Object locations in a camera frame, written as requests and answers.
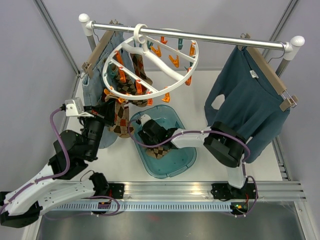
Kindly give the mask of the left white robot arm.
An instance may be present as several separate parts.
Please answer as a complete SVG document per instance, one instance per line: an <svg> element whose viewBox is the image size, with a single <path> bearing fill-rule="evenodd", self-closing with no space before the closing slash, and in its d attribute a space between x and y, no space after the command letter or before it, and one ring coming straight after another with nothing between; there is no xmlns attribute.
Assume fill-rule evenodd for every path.
<svg viewBox="0 0 320 240"><path fill-rule="evenodd" d="M103 173L94 172L85 181L72 180L89 162L97 160L104 128L114 123L114 106L114 103L83 106L70 99L50 114L49 121L57 138L53 144L55 155L27 183L14 191L0 193L1 226L24 228L52 209L79 199L114 200ZM59 112L78 118L80 132L58 132L54 116Z"/></svg>

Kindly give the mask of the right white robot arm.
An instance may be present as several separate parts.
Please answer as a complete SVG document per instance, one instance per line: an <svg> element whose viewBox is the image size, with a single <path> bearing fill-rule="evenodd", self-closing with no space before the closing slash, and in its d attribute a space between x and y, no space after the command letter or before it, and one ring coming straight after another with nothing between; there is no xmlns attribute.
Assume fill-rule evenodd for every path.
<svg viewBox="0 0 320 240"><path fill-rule="evenodd" d="M254 199L254 185L248 183L245 162L251 156L246 140L236 131L222 122L202 130L187 130L177 127L164 128L154 120L141 124L138 132L142 143L149 149L164 150L204 147L222 165L226 167L228 180L226 184L214 183L211 193L221 201L233 199Z"/></svg>

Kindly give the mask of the brown argyle sock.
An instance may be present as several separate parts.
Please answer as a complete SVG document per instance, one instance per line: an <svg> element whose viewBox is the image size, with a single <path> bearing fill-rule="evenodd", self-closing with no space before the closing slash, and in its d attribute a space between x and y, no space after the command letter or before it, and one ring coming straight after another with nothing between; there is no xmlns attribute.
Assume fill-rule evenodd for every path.
<svg viewBox="0 0 320 240"><path fill-rule="evenodd" d="M128 75L125 75L125 82L120 81L121 76L117 75L113 78L116 84L116 89L122 94L131 94L137 95L137 89L133 81ZM148 101L147 100L128 100L129 103L137 106L137 107L146 107Z"/></svg>
<svg viewBox="0 0 320 240"><path fill-rule="evenodd" d="M171 151L170 149L165 149L164 147L158 146L155 148L147 148L145 150L145 153L149 157L159 160L163 158L165 155L167 155L170 151Z"/></svg>

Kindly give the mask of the white round clip hanger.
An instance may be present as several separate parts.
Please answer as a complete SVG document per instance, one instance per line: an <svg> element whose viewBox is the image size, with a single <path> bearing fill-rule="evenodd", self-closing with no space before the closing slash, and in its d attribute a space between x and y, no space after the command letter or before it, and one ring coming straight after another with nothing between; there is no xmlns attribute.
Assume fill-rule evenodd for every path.
<svg viewBox="0 0 320 240"><path fill-rule="evenodd" d="M120 51L127 51L130 54L139 54L143 58L145 66L151 70L162 72L159 79L155 79L152 85L138 77L135 72L130 71L121 59ZM132 34L118 45L107 58L103 67L103 82L109 93L117 98L128 100L147 100L148 98L162 97L166 103L170 101L170 93L180 86L190 86L193 74L199 63L199 46L195 40L190 40L190 51L173 48L170 43L164 44L158 39L148 35ZM120 80L126 80L125 73L131 77L137 88L137 95L120 93L112 84L108 83L107 71L109 65L118 67L121 75Z"/></svg>

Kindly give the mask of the beige orange argyle sock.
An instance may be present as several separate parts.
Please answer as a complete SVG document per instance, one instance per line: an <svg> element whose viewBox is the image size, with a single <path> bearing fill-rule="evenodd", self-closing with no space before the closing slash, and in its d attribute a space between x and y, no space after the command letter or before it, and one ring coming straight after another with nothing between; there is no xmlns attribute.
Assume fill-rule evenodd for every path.
<svg viewBox="0 0 320 240"><path fill-rule="evenodd" d="M136 53L131 53L130 57L133 63L133 69L135 74L144 81L146 81L149 85L152 85L153 81L146 75L144 69L143 57L140 54Z"/></svg>

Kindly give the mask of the teal clip front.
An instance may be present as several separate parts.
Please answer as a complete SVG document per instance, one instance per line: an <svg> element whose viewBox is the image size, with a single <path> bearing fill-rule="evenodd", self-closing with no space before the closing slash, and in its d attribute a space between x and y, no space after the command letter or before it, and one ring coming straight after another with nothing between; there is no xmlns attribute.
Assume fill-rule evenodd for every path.
<svg viewBox="0 0 320 240"><path fill-rule="evenodd" d="M106 78L108 83L111 84L116 84L118 82L118 75L119 72L117 70L108 70L106 72Z"/></svg>

